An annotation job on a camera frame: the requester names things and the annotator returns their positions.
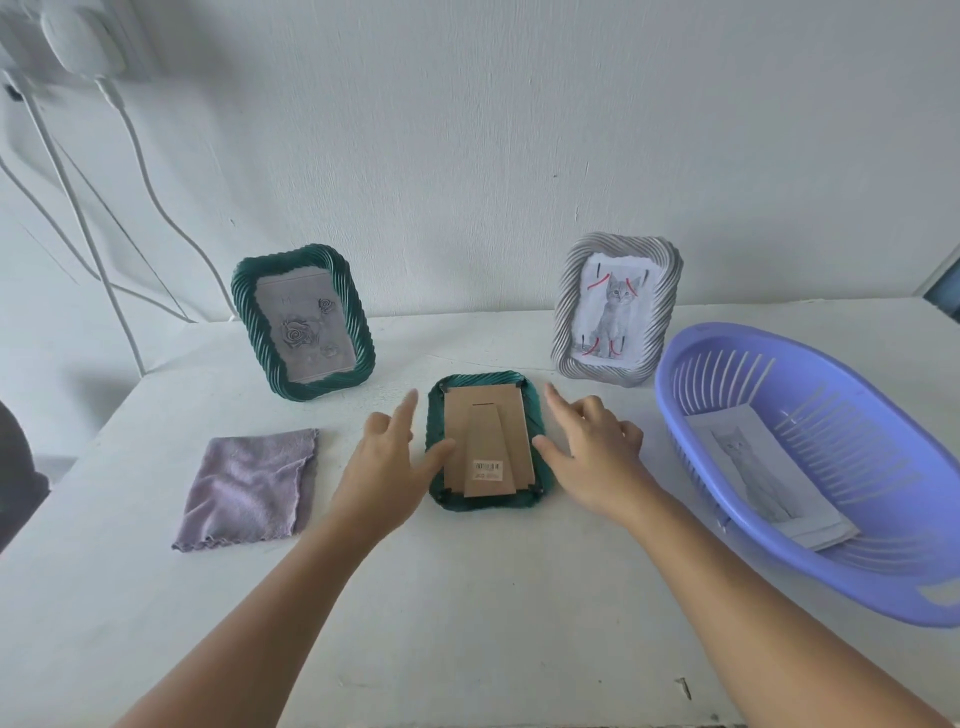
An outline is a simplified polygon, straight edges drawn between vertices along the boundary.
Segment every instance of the white wall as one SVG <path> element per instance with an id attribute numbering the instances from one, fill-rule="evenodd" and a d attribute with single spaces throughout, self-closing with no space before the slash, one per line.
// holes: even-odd
<path id="1" fill-rule="evenodd" d="M 540 308 L 566 249 L 605 230 L 672 239 L 683 303 L 784 301 L 910 295 L 957 243 L 952 0 L 134 4 L 166 75 L 126 89 L 132 113 L 161 196 L 224 273 L 324 242 L 371 314 Z M 175 292 L 222 313 L 110 109 L 80 89 L 44 103 Z M 6 116 L 5 154 L 49 181 L 21 109 Z M 109 407 L 81 404 L 69 373 L 122 392 L 130 358 L 2 179 L 0 202 L 4 267 L 36 281 L 0 280 L 0 397 L 35 447 L 73 452 Z M 97 222 L 113 265 L 149 285 Z M 66 315 L 55 344 L 15 310 Z M 135 316 L 156 351 L 170 327 Z M 40 381 L 57 383 L 17 394 Z"/>

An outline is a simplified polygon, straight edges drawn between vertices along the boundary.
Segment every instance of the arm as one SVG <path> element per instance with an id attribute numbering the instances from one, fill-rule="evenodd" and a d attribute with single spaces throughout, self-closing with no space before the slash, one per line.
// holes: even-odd
<path id="1" fill-rule="evenodd" d="M 627 528 L 696 631 L 733 702 L 756 728 L 949 728 L 950 723 L 763 580 L 638 459 L 643 433 L 596 397 L 547 402 L 570 455 L 534 445 L 560 484 Z"/>
<path id="2" fill-rule="evenodd" d="M 416 406 L 414 391 L 393 418 L 370 415 L 323 519 L 116 728 L 276 725 L 347 581 L 410 518 L 453 450 L 444 440 L 411 467 Z"/>

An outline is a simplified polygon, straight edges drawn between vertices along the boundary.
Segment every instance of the power outlet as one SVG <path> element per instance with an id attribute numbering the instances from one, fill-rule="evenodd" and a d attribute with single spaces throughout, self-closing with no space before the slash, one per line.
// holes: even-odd
<path id="1" fill-rule="evenodd" d="M 146 82 L 159 75 L 156 54 L 128 0 L 44 0 L 44 7 L 88 8 L 96 12 L 124 53 L 127 70 L 121 81 Z"/>

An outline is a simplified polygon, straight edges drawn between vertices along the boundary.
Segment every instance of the forearm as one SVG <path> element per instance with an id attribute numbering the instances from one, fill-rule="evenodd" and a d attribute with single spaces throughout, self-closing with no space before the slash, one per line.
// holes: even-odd
<path id="1" fill-rule="evenodd" d="M 626 523 L 751 726 L 949 726 L 768 584 L 660 488 L 638 488 Z"/>
<path id="2" fill-rule="evenodd" d="M 374 541 L 319 523 L 118 728 L 276 725 L 333 604 Z"/>

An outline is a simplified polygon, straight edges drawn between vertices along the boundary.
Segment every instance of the green picture frame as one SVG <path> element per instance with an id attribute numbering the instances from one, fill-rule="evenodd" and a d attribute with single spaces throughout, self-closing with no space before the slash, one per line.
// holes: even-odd
<path id="1" fill-rule="evenodd" d="M 426 448 L 444 438 L 444 397 L 451 387 L 477 387 L 487 384 L 515 384 L 523 399 L 523 414 L 527 420 L 527 435 L 531 439 L 543 432 L 543 416 L 540 413 L 540 397 L 533 382 L 520 372 L 490 372 L 482 375 L 450 375 L 438 381 L 427 395 Z M 444 485 L 444 471 L 430 482 L 430 496 L 444 509 L 455 512 L 477 511 L 483 508 L 532 508 L 553 488 L 553 472 L 532 445 L 534 459 L 533 486 L 509 496 L 464 497 Z"/>
<path id="2" fill-rule="evenodd" d="M 280 276 L 298 268 L 322 268 L 329 271 L 333 289 L 340 298 L 347 333 L 356 354 L 356 364 L 348 372 L 335 372 L 317 381 L 290 381 L 287 366 L 271 338 L 270 322 L 256 302 L 257 281 L 265 276 Z M 342 255 L 327 245 L 307 245 L 287 253 L 244 258 L 233 272 L 230 284 L 237 313 L 250 336 L 257 361 L 267 375 L 270 388 L 292 401 L 313 400 L 328 392 L 355 387 L 367 380 L 376 356 L 360 296 L 353 285 L 350 267 Z"/>

